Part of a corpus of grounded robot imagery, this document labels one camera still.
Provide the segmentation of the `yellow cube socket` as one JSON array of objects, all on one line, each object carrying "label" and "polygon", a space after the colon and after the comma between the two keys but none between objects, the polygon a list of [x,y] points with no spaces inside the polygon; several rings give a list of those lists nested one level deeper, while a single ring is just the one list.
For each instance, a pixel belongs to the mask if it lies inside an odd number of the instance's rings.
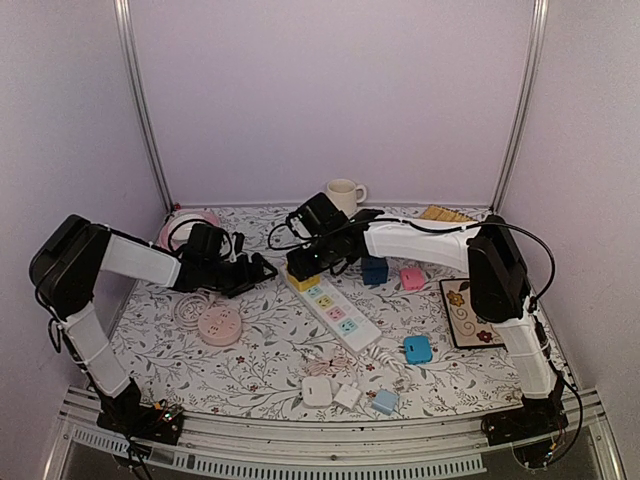
[{"label": "yellow cube socket", "polygon": [[303,293],[310,288],[318,285],[321,281],[321,277],[319,275],[312,276],[305,280],[298,280],[292,274],[285,272],[286,278],[290,285],[294,288],[295,291]]}]

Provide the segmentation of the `dark blue cube socket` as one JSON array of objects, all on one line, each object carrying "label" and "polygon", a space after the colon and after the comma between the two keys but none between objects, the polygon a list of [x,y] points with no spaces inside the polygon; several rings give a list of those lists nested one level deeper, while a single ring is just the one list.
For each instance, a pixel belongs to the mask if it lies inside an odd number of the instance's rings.
[{"label": "dark blue cube socket", "polygon": [[364,257],[361,259],[361,276],[364,285],[382,285],[388,281],[389,266],[385,258]]}]

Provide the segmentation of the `round pink socket with cord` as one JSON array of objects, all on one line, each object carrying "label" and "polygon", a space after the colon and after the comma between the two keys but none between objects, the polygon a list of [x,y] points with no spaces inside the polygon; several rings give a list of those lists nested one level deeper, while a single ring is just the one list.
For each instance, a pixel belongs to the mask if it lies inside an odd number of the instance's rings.
[{"label": "round pink socket with cord", "polygon": [[172,318],[181,328],[195,331],[208,345],[225,347],[235,344],[242,334],[242,320],[237,310],[218,305],[204,293],[191,293],[172,308]]}]

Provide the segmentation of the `pink plug adapter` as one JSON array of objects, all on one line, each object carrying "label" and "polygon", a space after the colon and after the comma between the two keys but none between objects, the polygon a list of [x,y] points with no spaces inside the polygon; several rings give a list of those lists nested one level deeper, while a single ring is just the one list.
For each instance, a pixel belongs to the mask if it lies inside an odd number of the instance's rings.
[{"label": "pink plug adapter", "polygon": [[400,270],[399,274],[402,287],[406,291],[421,290],[426,283],[426,276],[421,268],[403,268]]}]

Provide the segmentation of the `white power strip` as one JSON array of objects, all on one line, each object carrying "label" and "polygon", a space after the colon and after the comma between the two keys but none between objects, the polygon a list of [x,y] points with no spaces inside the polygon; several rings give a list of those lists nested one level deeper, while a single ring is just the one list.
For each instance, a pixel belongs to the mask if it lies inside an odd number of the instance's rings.
[{"label": "white power strip", "polygon": [[311,313],[330,331],[342,347],[354,357],[365,355],[393,370],[400,378],[401,388],[409,383],[405,364],[381,347],[382,331],[369,320],[325,276],[319,275],[318,285],[300,293],[294,290],[286,278],[285,266],[280,274],[285,283],[305,304]]}]

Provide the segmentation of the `white plug adapter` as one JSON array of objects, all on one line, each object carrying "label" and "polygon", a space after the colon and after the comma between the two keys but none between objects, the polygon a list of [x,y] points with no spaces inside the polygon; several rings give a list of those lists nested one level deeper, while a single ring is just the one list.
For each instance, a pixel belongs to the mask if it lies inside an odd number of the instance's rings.
[{"label": "white plug adapter", "polygon": [[302,401],[310,408],[328,407],[333,402],[332,385],[328,378],[307,376],[301,383]]}]

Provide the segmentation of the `blue plug adapter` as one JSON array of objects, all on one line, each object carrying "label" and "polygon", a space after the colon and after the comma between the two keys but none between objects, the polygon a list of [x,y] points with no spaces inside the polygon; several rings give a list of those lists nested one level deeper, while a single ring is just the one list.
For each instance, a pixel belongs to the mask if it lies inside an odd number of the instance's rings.
[{"label": "blue plug adapter", "polygon": [[424,335],[406,337],[403,340],[403,351],[409,365],[422,365],[433,359],[431,343]]}]

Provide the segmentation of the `white charger with cable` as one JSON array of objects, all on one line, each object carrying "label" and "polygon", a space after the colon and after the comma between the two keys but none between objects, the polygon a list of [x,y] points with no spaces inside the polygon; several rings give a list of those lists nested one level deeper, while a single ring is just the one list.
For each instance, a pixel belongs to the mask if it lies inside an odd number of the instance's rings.
[{"label": "white charger with cable", "polygon": [[336,348],[325,356],[308,353],[303,359],[303,379],[307,376],[320,376],[330,380],[333,402],[328,407],[337,406],[346,411],[355,409],[363,392],[359,387],[355,365],[347,352]]}]

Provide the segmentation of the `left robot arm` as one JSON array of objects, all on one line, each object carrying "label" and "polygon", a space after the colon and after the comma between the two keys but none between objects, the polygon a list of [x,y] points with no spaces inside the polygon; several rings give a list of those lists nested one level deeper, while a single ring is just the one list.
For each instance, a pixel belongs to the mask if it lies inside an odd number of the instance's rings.
[{"label": "left robot arm", "polygon": [[106,403],[111,419],[128,434],[148,426],[140,393],[118,361],[94,305],[99,275],[109,272],[166,289],[207,290],[234,298],[274,278],[276,268],[261,254],[243,250],[244,237],[199,219],[177,248],[161,248],[72,214],[32,258],[29,278],[38,303],[62,329],[65,343]]}]

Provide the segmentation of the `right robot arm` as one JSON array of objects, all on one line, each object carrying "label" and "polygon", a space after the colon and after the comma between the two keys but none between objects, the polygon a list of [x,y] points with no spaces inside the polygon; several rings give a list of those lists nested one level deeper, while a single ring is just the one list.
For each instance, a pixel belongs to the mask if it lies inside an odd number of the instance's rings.
[{"label": "right robot arm", "polygon": [[471,306],[495,326],[519,376],[523,407],[517,427],[537,436],[552,424],[561,398],[561,374],[537,318],[541,295],[533,292],[526,262],[513,237],[518,227],[500,216],[453,225],[391,217],[365,208],[353,216],[318,193],[286,216],[300,242],[289,248],[287,271],[296,280],[364,257],[415,260],[453,268],[469,279]]}]

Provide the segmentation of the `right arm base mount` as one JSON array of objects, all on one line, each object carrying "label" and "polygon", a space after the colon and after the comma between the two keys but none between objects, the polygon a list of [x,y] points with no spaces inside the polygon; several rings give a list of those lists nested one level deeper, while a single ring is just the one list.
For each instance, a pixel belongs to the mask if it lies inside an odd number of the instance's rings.
[{"label": "right arm base mount", "polygon": [[548,400],[524,399],[519,408],[489,413],[481,420],[481,431],[490,446],[550,434],[567,426],[563,405]]}]

